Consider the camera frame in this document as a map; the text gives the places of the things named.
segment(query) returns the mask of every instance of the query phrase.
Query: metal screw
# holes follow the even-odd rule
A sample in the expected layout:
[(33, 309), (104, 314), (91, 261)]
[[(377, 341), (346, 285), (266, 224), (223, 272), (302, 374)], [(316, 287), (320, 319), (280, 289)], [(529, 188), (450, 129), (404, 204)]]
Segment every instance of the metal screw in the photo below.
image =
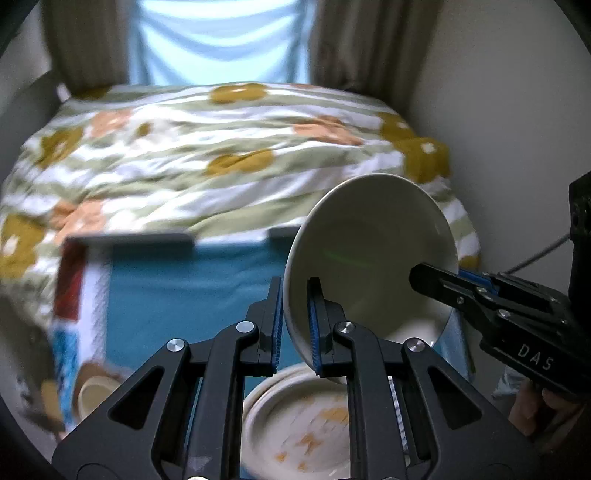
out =
[(248, 320), (243, 320), (241, 322), (238, 322), (236, 324), (236, 330), (238, 330), (240, 333), (248, 333), (253, 331), (255, 328), (255, 324), (252, 322), (249, 322)]
[(336, 329), (341, 333), (351, 333), (355, 330), (355, 324), (347, 320), (345, 322), (337, 323)]
[(171, 352), (180, 352), (184, 348), (184, 341), (180, 338), (173, 338), (166, 344), (166, 348)]
[(409, 338), (407, 340), (407, 347), (411, 352), (422, 352), (425, 350), (425, 342), (420, 338)]

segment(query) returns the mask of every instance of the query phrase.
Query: hand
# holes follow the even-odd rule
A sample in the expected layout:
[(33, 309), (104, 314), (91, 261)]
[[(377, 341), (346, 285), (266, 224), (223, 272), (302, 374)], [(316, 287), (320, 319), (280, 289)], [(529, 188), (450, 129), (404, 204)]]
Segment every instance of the hand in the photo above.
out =
[[(548, 426), (539, 431), (536, 416), (545, 407), (556, 413)], [(577, 423), (583, 409), (583, 405), (565, 400), (546, 388), (536, 390), (534, 383), (526, 379), (521, 384), (509, 413), (509, 421), (526, 437), (536, 434), (534, 444), (540, 453), (551, 453), (560, 446)]]

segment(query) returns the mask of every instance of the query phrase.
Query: white bowl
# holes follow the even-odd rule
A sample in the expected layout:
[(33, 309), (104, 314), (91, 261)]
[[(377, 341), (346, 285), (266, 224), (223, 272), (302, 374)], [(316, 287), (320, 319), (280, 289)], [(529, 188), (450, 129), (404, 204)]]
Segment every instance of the white bowl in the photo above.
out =
[(416, 293), (410, 269), (421, 262), (458, 271), (457, 250), (443, 212), (420, 187), (377, 173), (338, 185), (312, 209), (285, 267), (283, 308), (293, 344), (313, 366), (306, 303), (310, 277), (348, 320), (378, 337), (411, 337), (433, 345), (452, 308)]

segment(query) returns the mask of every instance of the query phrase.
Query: orange flower pattern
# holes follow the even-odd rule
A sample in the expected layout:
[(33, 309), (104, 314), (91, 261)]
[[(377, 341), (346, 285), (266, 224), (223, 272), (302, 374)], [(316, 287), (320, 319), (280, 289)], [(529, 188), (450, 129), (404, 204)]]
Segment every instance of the orange flower pattern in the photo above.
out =
[(100, 138), (111, 132), (120, 130), (129, 122), (131, 113), (130, 109), (104, 110), (97, 113), (90, 122), (90, 126), (92, 127), (90, 136)]
[(54, 242), (61, 245), (73, 233), (102, 232), (106, 223), (102, 206), (100, 200), (86, 200), (78, 206), (60, 200), (50, 219), (50, 225), (58, 230)]
[(353, 135), (338, 118), (323, 115), (314, 118), (306, 124), (293, 126), (294, 132), (304, 137), (310, 137), (319, 142), (337, 145), (363, 145), (363, 141)]

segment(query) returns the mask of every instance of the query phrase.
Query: bed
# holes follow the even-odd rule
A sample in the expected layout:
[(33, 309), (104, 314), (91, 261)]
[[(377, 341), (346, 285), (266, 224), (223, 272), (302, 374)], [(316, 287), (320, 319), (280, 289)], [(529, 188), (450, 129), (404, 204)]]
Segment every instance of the bed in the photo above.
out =
[(447, 147), (378, 100), (262, 83), (93, 90), (25, 142), (4, 184), (2, 282), (46, 329), (67, 235), (254, 240), (299, 225), (332, 187), (375, 171), (418, 183), (446, 215), (460, 265), (475, 266), (478, 239), (450, 188)]
[[(478, 237), (450, 188), (448, 154), (383, 102), (313, 85), (115, 86), (70, 98), (26, 140), (0, 201), (2, 285), (49, 338), (64, 430), (79, 421), (74, 391), (89, 365), (130, 372), (168, 338), (203, 340), (243, 318), (282, 274), (311, 208), (348, 178), (388, 172), (419, 184), (449, 221), (460, 265), (474, 268)], [(162, 264), (148, 278), (109, 260), (111, 290), (100, 301), (108, 307), (89, 317), (80, 307), (72, 318), (54, 308), (69, 236), (171, 231), (189, 233), (202, 249), (195, 272), (207, 287), (187, 304), (201, 323), (186, 310), (163, 318), (143, 308), (137, 292), (162, 280)], [(288, 243), (277, 250), (270, 237)], [(173, 294), (161, 291), (163, 299)], [(438, 351), (451, 363), (459, 358), (467, 375), (458, 318), (442, 339)], [(286, 339), (280, 367), (298, 361)]]

